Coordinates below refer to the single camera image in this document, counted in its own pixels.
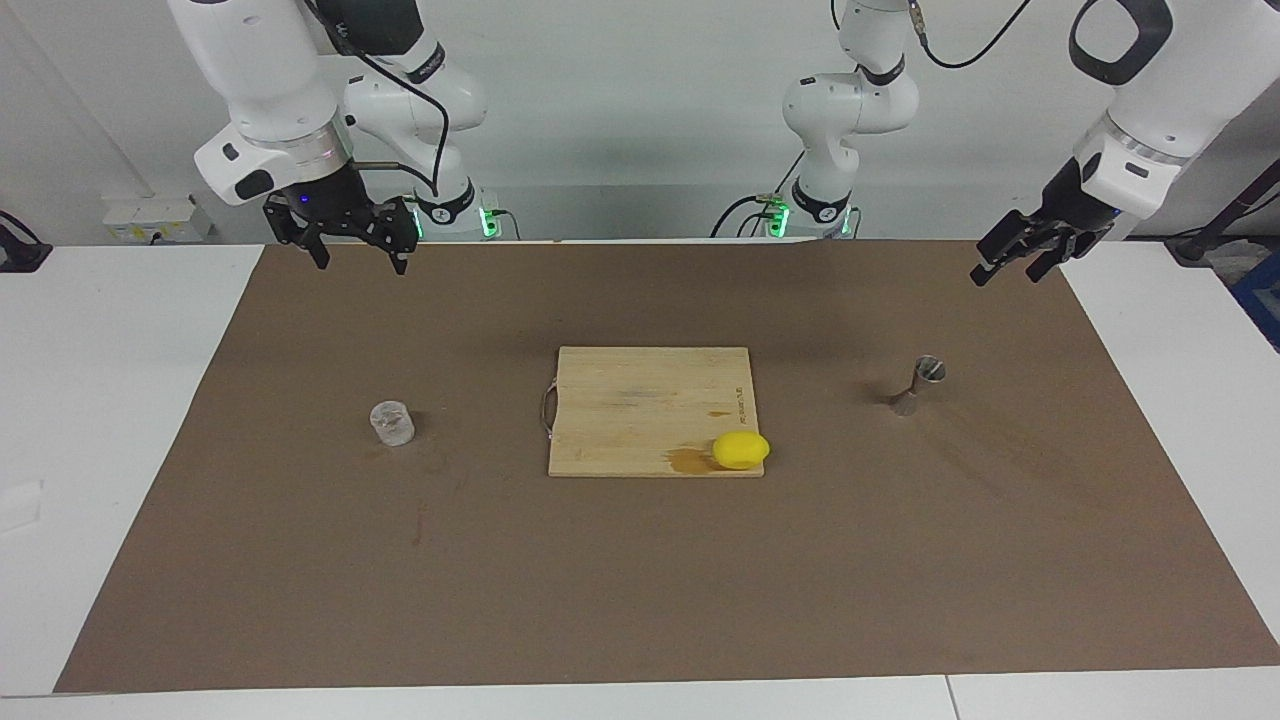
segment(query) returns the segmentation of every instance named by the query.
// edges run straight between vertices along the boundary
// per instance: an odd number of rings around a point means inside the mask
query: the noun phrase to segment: lemon
[[[760,433],[735,430],[716,438],[712,456],[721,468],[728,470],[750,470],[764,462],[769,456],[769,441]]]

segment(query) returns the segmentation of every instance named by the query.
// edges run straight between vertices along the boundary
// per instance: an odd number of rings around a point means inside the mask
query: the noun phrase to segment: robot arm
[[[346,123],[434,178],[435,187],[420,179],[413,190],[435,232],[489,234],[486,215],[479,211],[479,191],[462,165],[462,154],[448,141],[449,135],[484,122],[488,99],[475,77],[448,59],[426,23],[426,0],[319,0],[316,5],[340,53],[360,47],[444,109],[374,73],[347,83]],[[334,35],[334,28],[346,35]]]
[[[915,117],[920,94],[904,55],[910,35],[908,0],[850,0],[840,46],[856,69],[801,78],[787,91],[783,118],[805,146],[792,227],[805,234],[831,236],[844,224],[859,168],[851,136],[902,129]]]
[[[1071,61],[1116,97],[1044,187],[1039,210],[1010,211],[978,243],[970,277],[979,286],[1036,252],[1027,274],[1039,282],[1084,256],[1120,214],[1153,215],[1187,165],[1280,77],[1280,0],[1120,0],[1139,32],[1112,63],[1079,44],[1096,4],[1071,28]]]
[[[422,20],[421,0],[305,1],[325,19],[339,49],[360,47],[415,87],[430,82],[430,97],[439,95],[456,105],[456,128],[480,124],[484,97],[470,76],[444,61],[444,49]],[[348,124],[384,140],[403,164],[433,179],[417,184],[416,199],[434,222],[484,225],[490,234],[480,214],[470,224],[456,222],[476,196],[456,149],[443,147],[435,172],[435,149],[447,126],[443,113],[394,82],[367,78],[348,86],[348,111],[339,113],[335,95],[319,77],[315,47],[294,0],[168,4],[201,72],[230,113],[230,124],[196,152],[196,165],[228,204],[266,197],[262,210],[279,242],[302,247],[323,269],[329,254],[321,236],[355,237],[385,251],[396,272],[404,272],[419,224],[404,199],[381,204],[369,199],[352,159]],[[458,211],[444,218],[440,206]]]

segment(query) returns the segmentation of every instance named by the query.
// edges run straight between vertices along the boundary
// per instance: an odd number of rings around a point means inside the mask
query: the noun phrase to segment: power outlet
[[[191,197],[113,201],[102,224],[116,242],[128,245],[206,242],[214,229]]]

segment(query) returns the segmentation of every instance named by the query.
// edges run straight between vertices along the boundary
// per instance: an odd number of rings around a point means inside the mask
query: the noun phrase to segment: white table
[[[1280,716],[1275,667],[40,697],[54,687],[260,251],[59,249],[35,275],[0,277],[0,492],[42,483],[40,521],[0,536],[0,717]],[[1178,268],[1160,246],[1103,245],[1066,275],[1280,635],[1280,355],[1212,273]]]

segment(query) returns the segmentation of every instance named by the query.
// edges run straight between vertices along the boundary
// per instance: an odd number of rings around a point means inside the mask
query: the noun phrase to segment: white wall
[[[152,187],[195,192],[229,241],[268,240],[257,209],[225,208],[202,190],[191,152],[227,113],[163,0],[3,1]],[[927,3],[934,50],[968,56],[1015,5]],[[488,122],[460,136],[460,145],[476,179],[520,214],[526,236],[705,234],[731,200],[772,190],[799,151],[781,118],[787,83],[850,67],[822,0],[435,6],[451,59],[477,74],[492,97]],[[909,51],[923,96],[916,122],[859,142],[855,201],[867,210],[864,236],[977,237],[1011,206],[1034,209],[1039,188],[1111,96],[1068,59],[1079,6],[1033,3],[969,70],[942,70]],[[325,58],[324,65],[334,82],[360,72],[347,58]],[[1207,222],[1280,156],[1277,109],[1280,87],[1272,87],[1139,232]],[[54,242],[102,241],[96,197],[119,184],[119,173],[83,143],[0,46],[0,205]],[[375,143],[358,150],[366,159],[384,154]],[[384,184],[374,187],[389,195],[399,190],[390,181],[379,177]],[[1280,208],[1238,229],[1280,232]]]

